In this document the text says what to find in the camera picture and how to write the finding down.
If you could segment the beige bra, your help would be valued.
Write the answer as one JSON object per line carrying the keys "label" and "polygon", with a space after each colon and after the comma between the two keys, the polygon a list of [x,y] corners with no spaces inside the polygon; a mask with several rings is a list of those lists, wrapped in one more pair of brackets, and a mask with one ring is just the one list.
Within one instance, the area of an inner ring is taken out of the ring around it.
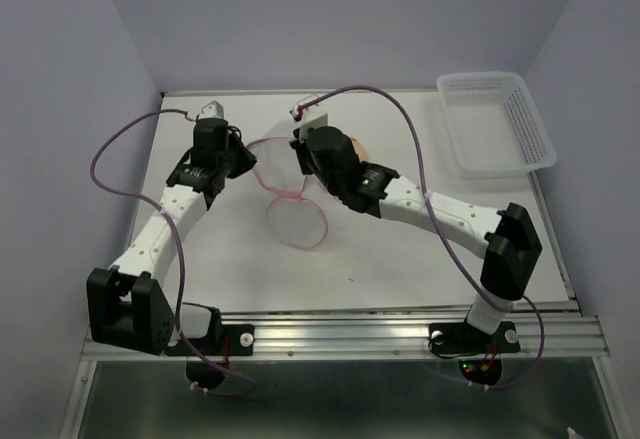
{"label": "beige bra", "polygon": [[356,182],[367,161],[364,146],[354,137],[331,140],[320,154],[319,181],[328,192],[337,195]]}

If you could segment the pink-trimmed mesh laundry bag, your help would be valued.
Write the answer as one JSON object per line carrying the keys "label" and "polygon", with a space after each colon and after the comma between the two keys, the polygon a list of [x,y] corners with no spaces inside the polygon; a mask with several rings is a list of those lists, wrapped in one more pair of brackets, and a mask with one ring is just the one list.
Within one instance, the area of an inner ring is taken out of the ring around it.
{"label": "pink-trimmed mesh laundry bag", "polygon": [[318,247],[328,234],[328,220],[322,208],[305,196],[312,181],[301,172],[290,139],[261,138],[251,142],[249,150],[257,159],[252,172],[258,185],[274,196],[266,207],[266,220],[275,239],[303,251]]}

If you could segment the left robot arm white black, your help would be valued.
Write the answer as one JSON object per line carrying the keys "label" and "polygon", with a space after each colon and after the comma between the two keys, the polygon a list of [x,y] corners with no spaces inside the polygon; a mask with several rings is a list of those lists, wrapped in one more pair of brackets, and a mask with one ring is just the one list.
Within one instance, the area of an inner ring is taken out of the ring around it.
{"label": "left robot arm white black", "polygon": [[101,344],[159,355],[178,327],[163,290],[172,262],[186,265],[183,241],[226,182],[249,172],[255,156],[238,128],[218,114],[194,120],[192,145],[169,174],[160,199],[139,195],[153,212],[128,249],[86,282],[89,327]]}

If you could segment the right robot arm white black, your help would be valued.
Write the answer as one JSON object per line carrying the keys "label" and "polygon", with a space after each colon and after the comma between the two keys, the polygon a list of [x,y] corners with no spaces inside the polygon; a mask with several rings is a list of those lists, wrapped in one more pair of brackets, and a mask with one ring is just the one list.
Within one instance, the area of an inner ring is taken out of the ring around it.
{"label": "right robot arm white black", "polygon": [[399,222],[437,235],[447,252],[455,245],[482,259],[476,297],[465,319],[439,325],[428,345],[441,358],[517,351],[499,329],[525,292],[542,252],[526,208],[475,206],[423,191],[396,170],[363,161],[350,138],[332,126],[295,129],[290,142],[300,169],[313,175],[350,210]]}

